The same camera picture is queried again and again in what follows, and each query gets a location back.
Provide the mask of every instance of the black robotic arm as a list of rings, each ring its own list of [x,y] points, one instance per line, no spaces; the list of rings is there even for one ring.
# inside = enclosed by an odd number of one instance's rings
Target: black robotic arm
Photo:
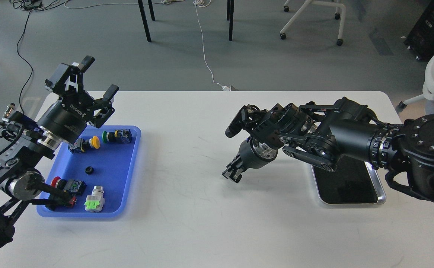
[[[327,171],[336,170],[341,156],[371,163],[374,169],[388,170],[386,181],[394,190],[434,202],[434,114],[387,124],[367,105],[343,97],[334,105],[290,103],[283,108],[277,104],[270,110],[243,106],[226,136],[242,129],[250,136],[222,172],[236,183],[248,168],[273,161],[282,148],[288,156]],[[402,172],[408,185],[394,180]]]
[[[83,73],[94,60],[86,56],[81,63],[70,66],[61,63],[52,77],[45,80],[45,88],[59,98],[38,122],[21,112],[13,112],[13,105],[7,108],[0,126],[2,136],[8,137],[11,143],[0,151],[0,156],[4,156],[0,160],[0,189],[11,199],[0,207],[0,248],[12,241],[13,224],[29,204],[67,205],[75,201],[66,191],[45,184],[35,166],[43,156],[53,159],[61,142],[74,143],[87,122],[99,128],[113,114],[117,86],[111,85],[103,98],[96,100],[83,89]],[[35,199],[41,191],[57,198]],[[6,216],[15,205],[13,212]]]

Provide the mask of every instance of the white cable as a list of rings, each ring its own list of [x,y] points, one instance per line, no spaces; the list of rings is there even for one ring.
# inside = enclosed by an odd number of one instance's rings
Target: white cable
[[[197,14],[197,22],[199,23],[200,34],[201,34],[201,36],[202,36],[202,53],[204,53],[204,63],[205,63],[205,65],[207,66],[207,68],[209,69],[210,74],[212,75],[212,83],[213,83],[213,84],[218,84],[218,85],[220,85],[220,86],[222,87],[222,89],[224,89],[224,86],[222,86],[220,83],[217,83],[217,82],[214,81],[214,73],[212,73],[212,70],[210,69],[210,67],[209,67],[209,65],[207,64],[207,61],[206,61],[206,59],[205,59],[204,32],[202,32],[202,26],[200,25],[200,21],[199,21],[199,13],[197,12],[197,7],[198,7],[198,5],[195,4],[195,13]]]
[[[184,2],[184,0],[162,0],[161,4],[163,4],[163,5],[169,5],[172,2]]]
[[[71,0],[65,0],[65,3],[64,3],[64,7],[66,7],[66,8],[68,8],[68,9],[71,9],[71,10],[79,10],[79,9],[87,9],[87,8],[89,8],[89,7],[99,7],[99,6],[109,6],[109,5],[138,5],[138,3],[111,3],[111,4],[98,4],[98,5],[92,5],[92,6],[88,6],[88,7],[67,7],[67,3],[69,2],[69,1],[71,1]],[[153,5],[156,5],[156,4],[163,4],[163,5],[169,5],[170,3],[163,3],[163,2],[167,2],[167,1],[169,1],[169,0],[163,0],[163,1],[161,1],[161,2],[158,2],[158,3],[152,3]],[[184,0],[170,0],[171,2],[172,1],[176,1],[176,2],[182,2],[182,1],[184,1]]]
[[[60,2],[61,2],[61,0],[55,0],[50,5],[48,5],[46,7],[40,7],[38,9],[34,9],[33,11],[43,11],[43,10],[46,10],[48,8],[53,8],[54,6],[58,5]]]
[[[210,3],[212,2],[212,0],[209,1],[209,3],[207,3],[207,5],[205,4],[204,0],[194,0],[193,4],[196,7],[207,7],[208,5],[210,5]]]

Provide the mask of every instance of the table leg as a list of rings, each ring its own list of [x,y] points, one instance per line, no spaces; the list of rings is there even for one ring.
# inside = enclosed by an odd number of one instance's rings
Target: table leg
[[[230,0],[227,0],[227,20],[230,20]]]
[[[232,41],[233,31],[234,31],[234,0],[230,0],[229,41]]]

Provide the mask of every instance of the gray floor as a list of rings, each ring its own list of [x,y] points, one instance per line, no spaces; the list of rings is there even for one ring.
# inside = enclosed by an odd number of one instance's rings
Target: gray floor
[[[73,0],[68,5],[110,2]],[[227,40],[227,1],[213,0],[199,8],[205,55],[215,81],[239,90],[380,90],[394,105],[421,93],[427,63],[416,61],[401,37],[408,35],[428,0],[343,1],[348,12],[341,47],[336,46],[339,21],[331,7],[310,6],[287,31],[287,39],[280,40],[280,29],[302,2],[294,0],[285,13],[283,0],[237,0],[232,42]],[[155,22],[145,9],[151,43],[137,5],[81,10],[60,6],[32,13],[20,46],[35,70],[23,94],[26,114],[37,113],[48,94],[44,81],[56,66],[85,55],[96,58],[84,75],[86,90],[105,90],[111,83],[121,90],[221,90],[212,84],[203,60],[192,0],[154,5]],[[30,73],[16,53],[27,15],[0,0],[0,119],[6,105],[18,103]],[[399,115],[406,119],[423,114],[421,102]]]

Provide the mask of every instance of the white table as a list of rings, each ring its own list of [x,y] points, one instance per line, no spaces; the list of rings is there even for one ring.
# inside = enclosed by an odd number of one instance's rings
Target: white table
[[[381,92],[118,92],[107,124],[142,131],[123,214],[45,218],[29,207],[0,267],[434,267],[434,204],[385,182],[383,205],[331,208],[318,200],[309,165],[281,152],[239,184],[222,177],[247,137],[224,135],[242,105],[343,96],[400,122]],[[43,159],[37,168],[48,176],[51,166]]]

